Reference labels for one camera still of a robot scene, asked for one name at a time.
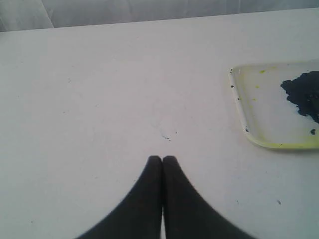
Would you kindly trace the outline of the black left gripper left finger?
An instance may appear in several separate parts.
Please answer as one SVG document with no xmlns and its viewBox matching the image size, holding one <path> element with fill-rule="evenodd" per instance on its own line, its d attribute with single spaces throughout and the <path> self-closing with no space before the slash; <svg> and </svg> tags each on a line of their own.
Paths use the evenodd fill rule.
<svg viewBox="0 0 319 239">
<path fill-rule="evenodd" d="M 120 204 L 79 238 L 159 239 L 161 177 L 161 158 L 150 156 L 140 177 Z"/>
</svg>

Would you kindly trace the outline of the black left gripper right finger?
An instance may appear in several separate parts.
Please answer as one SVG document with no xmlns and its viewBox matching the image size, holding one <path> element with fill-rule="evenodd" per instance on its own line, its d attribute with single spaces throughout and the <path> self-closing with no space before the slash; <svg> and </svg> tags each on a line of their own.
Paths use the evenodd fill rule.
<svg viewBox="0 0 319 239">
<path fill-rule="evenodd" d="M 196 191 L 174 156 L 162 160 L 163 216 L 167 239 L 251 239 Z"/>
</svg>

